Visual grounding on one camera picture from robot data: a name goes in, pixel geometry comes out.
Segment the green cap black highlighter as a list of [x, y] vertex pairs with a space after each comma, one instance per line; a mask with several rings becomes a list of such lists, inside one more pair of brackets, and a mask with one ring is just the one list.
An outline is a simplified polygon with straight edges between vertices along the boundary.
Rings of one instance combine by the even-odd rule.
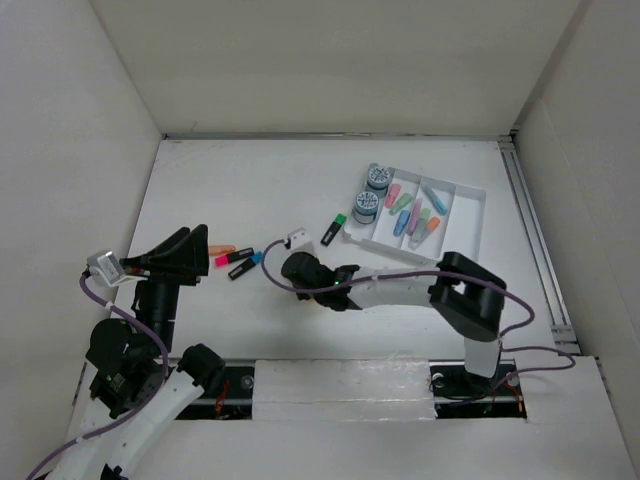
[[327, 228], [326, 232], [324, 233], [320, 241], [320, 243], [323, 246], [329, 246], [333, 242], [333, 240], [335, 239], [335, 237], [343, 227], [346, 219], [347, 217], [344, 214], [338, 214], [334, 218], [334, 220], [332, 221], [330, 226]]

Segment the blue eraser case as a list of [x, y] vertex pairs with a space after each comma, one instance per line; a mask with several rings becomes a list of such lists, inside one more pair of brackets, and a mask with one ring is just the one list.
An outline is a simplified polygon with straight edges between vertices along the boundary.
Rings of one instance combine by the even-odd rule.
[[398, 213], [397, 220], [393, 229], [393, 235], [395, 237], [401, 237], [404, 235], [404, 231], [407, 228], [411, 217], [411, 213], [407, 209], [403, 209]]

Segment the blue patterned tape roll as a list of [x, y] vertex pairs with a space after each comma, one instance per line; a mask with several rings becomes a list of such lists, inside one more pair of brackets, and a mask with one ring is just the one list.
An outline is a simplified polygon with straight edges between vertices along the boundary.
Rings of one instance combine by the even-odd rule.
[[390, 170], [381, 165], [373, 165], [369, 168], [366, 176], [366, 188], [372, 192], [384, 193], [392, 180]]

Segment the green eraser case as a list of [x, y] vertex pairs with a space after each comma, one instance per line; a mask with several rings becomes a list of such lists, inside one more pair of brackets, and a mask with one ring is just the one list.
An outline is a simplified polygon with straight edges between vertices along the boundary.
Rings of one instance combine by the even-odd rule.
[[405, 207], [411, 204], [412, 201], [413, 201], [412, 195], [410, 195], [409, 193], [402, 194], [392, 205], [390, 209], [390, 214], [391, 215], [398, 214], [401, 210], [403, 210]]

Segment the purple translucent marker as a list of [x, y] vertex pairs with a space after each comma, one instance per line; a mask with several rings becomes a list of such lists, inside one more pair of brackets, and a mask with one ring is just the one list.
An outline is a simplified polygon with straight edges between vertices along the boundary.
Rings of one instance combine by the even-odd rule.
[[411, 210], [411, 216], [407, 225], [407, 234], [411, 235], [415, 228], [416, 225], [418, 223], [419, 217], [420, 217], [420, 212], [421, 212], [421, 208], [422, 208], [422, 200], [421, 199], [417, 199], [412, 207]]

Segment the green cap clear marker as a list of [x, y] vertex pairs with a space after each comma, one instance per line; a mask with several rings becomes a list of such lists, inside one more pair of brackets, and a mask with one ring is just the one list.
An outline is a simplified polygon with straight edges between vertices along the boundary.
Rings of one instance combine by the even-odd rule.
[[430, 219], [431, 210], [428, 208], [424, 208], [420, 212], [420, 217], [414, 232], [412, 233], [411, 239], [414, 242], [419, 242], [427, 232], [427, 224]]

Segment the blue cap clear marker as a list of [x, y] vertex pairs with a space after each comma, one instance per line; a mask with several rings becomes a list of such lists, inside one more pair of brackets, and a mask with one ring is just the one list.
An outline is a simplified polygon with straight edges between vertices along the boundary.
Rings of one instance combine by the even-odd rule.
[[423, 190], [425, 192], [425, 195], [431, 200], [433, 206], [439, 212], [439, 214], [446, 215], [448, 213], [447, 206], [439, 198], [439, 196], [435, 193], [435, 191], [429, 186], [424, 186]]

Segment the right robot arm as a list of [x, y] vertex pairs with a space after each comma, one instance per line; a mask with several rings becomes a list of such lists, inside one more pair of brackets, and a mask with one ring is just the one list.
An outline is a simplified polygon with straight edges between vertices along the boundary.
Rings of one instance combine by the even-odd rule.
[[499, 379], [499, 330], [506, 284], [462, 254], [448, 252], [437, 274], [416, 269], [372, 270], [344, 265], [334, 270], [310, 253], [296, 252], [281, 267], [281, 275], [299, 299], [337, 312], [377, 306], [433, 308], [464, 338], [461, 373], [443, 379], [443, 393], [460, 400], [487, 395]]

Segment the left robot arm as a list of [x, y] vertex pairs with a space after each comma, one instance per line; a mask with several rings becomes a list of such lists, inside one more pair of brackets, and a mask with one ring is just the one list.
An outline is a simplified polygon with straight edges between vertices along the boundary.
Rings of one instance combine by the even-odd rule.
[[208, 228], [182, 227], [150, 251], [87, 260], [83, 292], [109, 314], [93, 328], [86, 359], [96, 374], [79, 436], [55, 457], [50, 479], [128, 479], [184, 409], [228, 386], [224, 360], [203, 344], [169, 362], [181, 288], [209, 273]]

